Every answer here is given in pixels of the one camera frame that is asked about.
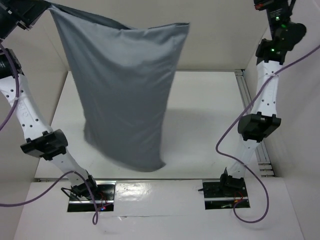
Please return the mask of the grey pillowcase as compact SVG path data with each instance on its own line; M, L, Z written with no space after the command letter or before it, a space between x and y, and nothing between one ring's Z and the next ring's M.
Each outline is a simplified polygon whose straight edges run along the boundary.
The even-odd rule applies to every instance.
M163 168L162 127L190 24L134 28L56 3L49 11L83 108L85 140L129 169Z

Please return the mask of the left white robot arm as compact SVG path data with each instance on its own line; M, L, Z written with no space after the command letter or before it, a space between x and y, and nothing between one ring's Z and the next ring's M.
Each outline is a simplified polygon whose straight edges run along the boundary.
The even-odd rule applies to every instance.
M0 39L3 41L16 28L29 30L50 7L45 0L2 0L0 2ZM28 79L12 49L0 48L0 92L11 109L0 125L16 115L24 134L21 150L32 157L45 159L59 168L70 181L70 191L78 198L93 200L99 193L94 178L69 153L62 130L53 130L34 101Z

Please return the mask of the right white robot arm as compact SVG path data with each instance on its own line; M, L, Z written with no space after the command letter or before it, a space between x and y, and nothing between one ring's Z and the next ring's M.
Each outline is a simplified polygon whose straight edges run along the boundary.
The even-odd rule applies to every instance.
M256 148L281 124L277 116L276 102L279 73L287 52L293 50L306 35L302 23L291 21L294 0L256 0L254 7L266 11L271 38L263 38L255 52L257 69L257 92L235 125L240 136L235 163L225 168L220 177L218 190L230 196L244 186L246 168Z

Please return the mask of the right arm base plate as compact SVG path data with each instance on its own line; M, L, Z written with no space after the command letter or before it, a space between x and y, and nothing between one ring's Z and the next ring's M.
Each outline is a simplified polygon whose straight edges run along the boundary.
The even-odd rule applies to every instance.
M250 208L250 201L246 185L239 189L223 188L218 181L203 181L198 192L203 194L206 210L222 210L236 208Z

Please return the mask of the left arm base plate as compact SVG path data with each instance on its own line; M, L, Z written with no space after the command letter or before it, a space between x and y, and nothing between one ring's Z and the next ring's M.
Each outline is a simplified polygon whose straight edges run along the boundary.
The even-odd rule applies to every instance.
M69 190L63 190L69 197L68 213L94 213L95 207L92 199L76 196ZM115 181L97 181L97 191L93 193L99 212L113 212L115 200L116 182Z

